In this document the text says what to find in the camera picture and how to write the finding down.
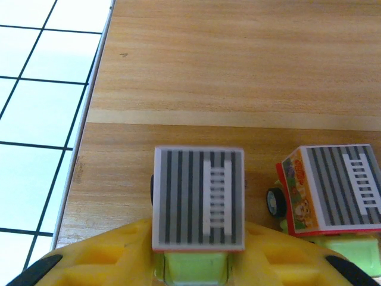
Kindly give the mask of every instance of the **tile floor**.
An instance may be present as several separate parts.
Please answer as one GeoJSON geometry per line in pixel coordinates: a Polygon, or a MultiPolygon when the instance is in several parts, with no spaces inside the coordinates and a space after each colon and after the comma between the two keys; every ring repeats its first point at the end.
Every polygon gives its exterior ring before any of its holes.
{"type": "Polygon", "coordinates": [[[0,285],[51,248],[111,3],[0,1],[0,285]]]}

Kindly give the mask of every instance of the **toy wheel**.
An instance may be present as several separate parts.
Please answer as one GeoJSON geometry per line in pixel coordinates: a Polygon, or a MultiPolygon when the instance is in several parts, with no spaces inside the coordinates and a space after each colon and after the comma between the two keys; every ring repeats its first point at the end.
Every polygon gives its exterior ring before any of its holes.
{"type": "Polygon", "coordinates": [[[154,176],[151,176],[151,204],[154,205],[154,176]]]}
{"type": "Polygon", "coordinates": [[[283,191],[280,188],[268,189],[266,195],[268,212],[274,217],[286,216],[287,204],[283,191]]]}

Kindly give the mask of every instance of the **ladder graphic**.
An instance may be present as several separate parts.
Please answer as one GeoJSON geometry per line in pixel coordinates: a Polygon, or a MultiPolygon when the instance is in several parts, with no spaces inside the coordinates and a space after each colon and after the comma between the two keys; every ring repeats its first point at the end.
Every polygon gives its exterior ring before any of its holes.
{"type": "Polygon", "coordinates": [[[367,215],[367,209],[375,207],[381,214],[380,192],[377,189],[366,155],[360,154],[359,160],[351,160],[347,154],[342,156],[360,213],[367,215]]]}
{"type": "Polygon", "coordinates": [[[232,162],[224,161],[224,167],[211,167],[204,160],[204,202],[202,233],[210,235],[212,228],[224,229],[225,235],[232,234],[232,162]]]}

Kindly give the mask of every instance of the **yellow plastic part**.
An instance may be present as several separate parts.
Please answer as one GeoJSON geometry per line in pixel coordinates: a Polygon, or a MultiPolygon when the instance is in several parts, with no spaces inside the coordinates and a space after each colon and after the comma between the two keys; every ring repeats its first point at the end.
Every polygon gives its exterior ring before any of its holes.
{"type": "Polygon", "coordinates": [[[332,250],[246,222],[246,249],[233,259],[235,286],[351,286],[325,259],[332,250]]]}
{"type": "Polygon", "coordinates": [[[46,256],[63,258],[37,286],[151,285],[151,238],[152,219],[147,219],[56,249],[46,256]]]}

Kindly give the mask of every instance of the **wooden table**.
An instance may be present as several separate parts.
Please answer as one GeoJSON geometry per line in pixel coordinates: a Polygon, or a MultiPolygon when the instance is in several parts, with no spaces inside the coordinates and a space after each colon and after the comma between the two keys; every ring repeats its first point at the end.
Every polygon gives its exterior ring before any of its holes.
{"type": "Polygon", "coordinates": [[[118,0],[58,247],[150,217],[154,147],[245,149],[246,219],[299,145],[371,143],[381,161],[381,5],[118,0]]]}

